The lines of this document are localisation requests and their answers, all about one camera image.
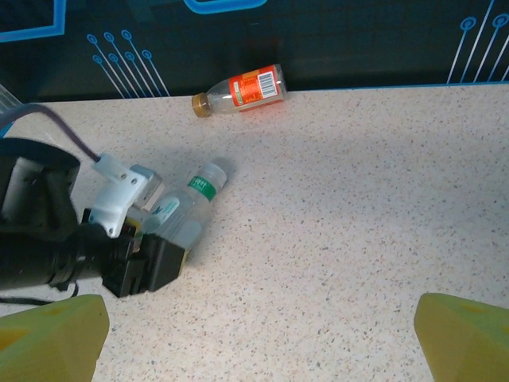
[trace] gold bottle cap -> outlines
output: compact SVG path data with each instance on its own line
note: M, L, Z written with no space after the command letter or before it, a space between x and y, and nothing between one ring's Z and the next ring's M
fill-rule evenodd
M196 94L192 97L192 109L199 118L210 117L212 115L212 110L205 93Z

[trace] white bracket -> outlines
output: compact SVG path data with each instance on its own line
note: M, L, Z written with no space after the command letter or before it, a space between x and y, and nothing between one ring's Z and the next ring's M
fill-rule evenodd
M108 182L99 192L88 218L89 223L101 224L109 237L119 237L127 210L138 199L148 183L146 176L126 168L109 154L92 167Z

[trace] white countertop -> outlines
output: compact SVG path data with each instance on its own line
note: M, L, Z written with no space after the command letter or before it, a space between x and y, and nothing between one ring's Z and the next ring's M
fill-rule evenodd
M216 156L237 169L177 281L124 299L80 284L111 320L94 381L432 380L423 293L509 306L509 85L291 96L210 119L189 97L50 105L172 187ZM77 153L43 116L8 135ZM90 164L80 212L102 185Z

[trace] clear plastic bottle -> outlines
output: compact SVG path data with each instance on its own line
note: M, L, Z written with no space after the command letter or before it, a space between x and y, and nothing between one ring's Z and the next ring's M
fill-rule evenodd
M154 233L186 250L200 239L212 214L210 202L223 188L227 175L208 163L183 189L163 195L145 219L142 231Z
M233 114L282 102L287 94L281 65L276 64L221 81L207 93L194 95L192 109L200 118Z

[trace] blue line graphic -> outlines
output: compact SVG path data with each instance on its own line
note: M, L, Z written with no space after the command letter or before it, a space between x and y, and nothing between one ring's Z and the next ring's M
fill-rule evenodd
M122 75L124 76L124 78L127 80L127 77L126 77L126 73L123 71L122 67L119 65L119 58L117 57L116 54L113 54L113 53L110 53L108 54L108 58L110 59L111 62L114 62L116 65L117 65L117 68L119 69L119 71L122 73ZM127 95L129 96L129 98L132 98L129 91L127 90L126 88L126 85L124 85L124 83L122 81L120 81L120 84L122 85L122 87L124 88L124 90L126 91Z
M157 90L157 92L159 93L159 96L162 97L162 94L161 94L161 91L159 90L159 88L157 87L156 83L153 81L153 78L152 78L152 75L150 74L149 72L149 69L146 68L146 65L145 63L143 62L142 58L140 57L140 53L138 53L138 50L136 49L136 47L134 46L133 44L133 35L130 34L130 32L128 30L123 30L120 34L122 34L122 37L124 37L126 40L129 41L129 44L131 46L131 48L134 50L134 52L136 53L136 56L138 56L138 59L140 60L140 62L142 63L143 65L143 68L145 69L145 72L146 74L149 75L149 78L150 80L152 81L152 84L153 84L153 87ZM145 85L147 86L147 88L149 89L150 91L150 94L152 94L152 97L154 97L152 91L150 90L150 87L149 85L146 83L145 79L143 79L143 82L145 82Z
M496 67L499 65L500 59L502 58L503 52L506 50L507 43L509 43L509 35L507 35L506 41L503 43L503 47L500 50L499 56L496 58L495 64L493 65L492 72L490 73L488 77L488 82L492 80L493 73L495 73Z
M490 14L490 11L492 10L493 2L495 2L495 0L492 0L490 2L488 10L486 11L486 14L484 15L483 23L480 26L479 32L478 32L477 37L476 37L476 41L474 42L474 45L472 46L472 51L470 52L470 56L468 56L467 64L464 67L464 71L463 71L463 75L461 76L460 83L463 82L464 76L465 76L465 74L467 74L468 66L470 65L470 61L472 60L472 56L474 55L474 52L476 51L477 43L479 42L480 35L483 32L484 25L486 24L486 20L488 19L488 15Z
M157 71L155 65L152 62L152 53L149 50L144 49L144 50L142 50L142 56L144 56L150 62L150 65L152 66L153 71L156 73L156 76L159 79L159 82L161 82L162 87L165 89L165 92L169 97L168 89L166 88L165 83L162 81L161 76L159 76L159 72Z
M112 78L111 78L111 76L110 76L110 73L108 73L108 71L106 70L106 68L104 68L104 65L103 65L103 59L102 59L101 57L99 57L99 56L97 56L97 55L95 54L95 55L93 55L93 56L92 56L92 60L94 60L94 62L95 62L96 64L98 64L98 65L101 67L101 69L102 69L102 70L106 73L106 75L107 75L107 76L108 76L108 78L110 79L110 81L111 81L111 83L113 84L113 86L115 86L115 89L117 89L117 92L119 92L120 96L121 96L122 98L124 98L124 99L125 99L126 97L124 97L124 95L123 95L123 94L122 94L122 92L120 91L120 89L119 89L119 87L117 86L117 84L113 81L113 79L112 79Z
M113 37L113 35L109 32L105 32L104 33L104 38L106 39L106 41L109 41L112 45L113 45L113 48L115 48L115 50L117 51L117 53L119 54L119 57L120 59L122 60L122 62L124 63L124 65L126 66L127 70L129 71L129 74L131 74L131 76L133 77L134 81L136 81L136 84L138 84L138 86L140 87L140 84L138 82L138 80L136 80L136 77L134 76L132 70L130 70L129 68L129 65L126 63L126 61L124 60L124 57L122 56L122 54L120 53L119 51L119 48L117 48L117 45L115 44L115 38ZM136 92L136 89L134 89L134 86L133 84L127 80L127 82L129 83L129 86L131 89L133 89L133 92L134 94L140 98L140 95L138 94L138 92Z
M53 0L53 25L0 33L0 43L60 36L65 33L66 0Z
M143 82L145 82L145 79L143 78L142 74L140 73L140 69L138 69L138 66L136 65L136 63L134 62L134 60L136 59L136 57L134 57L134 54L127 51L124 53L126 55L126 59L129 60L130 62L133 63L133 66L134 68L136 69L136 71L138 72L138 75L142 78ZM146 97L146 93L145 91L143 90L142 86L140 85L140 83L138 82L138 80L136 79L136 77L134 77L134 80L136 81L136 84L138 84L138 87L140 88L140 90L142 91L143 93L143 96Z
M101 54L101 56L103 56L103 59L104 61L107 63L108 67L110 68L110 70L113 72L113 74L115 74L115 77L117 77L117 80L119 80L120 83L122 83L122 81L120 80L120 77L119 75L117 74L117 72L113 69L113 67L111 66L110 64L110 61L106 58L106 56L104 56L104 53L103 51L101 50L101 48L99 47L98 45L98 41L97 41L97 37L95 37L93 34L88 34L87 35L87 40L88 42L90 42L92 45L95 46L95 48L99 51L99 53Z
M495 40L496 34L499 32L499 29L502 28L504 25L506 25L509 22L509 14L499 14L496 18L493 19L492 25L493 28L495 28L495 31L493 32L492 39L490 40L490 43L488 44L488 47L486 48L486 52L484 52L483 60L480 62L479 68L477 69L476 77L474 78L473 82L477 81L477 77L479 76L480 70L483 68L484 62L486 61L486 57L492 48L493 41Z
M267 0L214 0L199 2L198 0L184 0L184 3L195 14L220 14L232 10L249 10L265 4Z
M448 84L450 82L451 76L453 75L454 67L456 66L456 61L458 60L458 56L460 55L461 46L463 46L464 38L467 35L467 32L470 29L472 29L474 26L476 26L476 23L477 23L476 18L473 18L472 16L470 16L468 18L465 18L460 24L460 29L463 30L463 36L461 36L461 41L460 41L460 44L458 45L458 49L456 51L456 56L454 56L453 65L451 66L451 71L449 72L449 77L447 77L446 84Z
M506 80L507 74L509 73L509 65L507 66L506 72L502 76L502 80L500 82L504 82Z

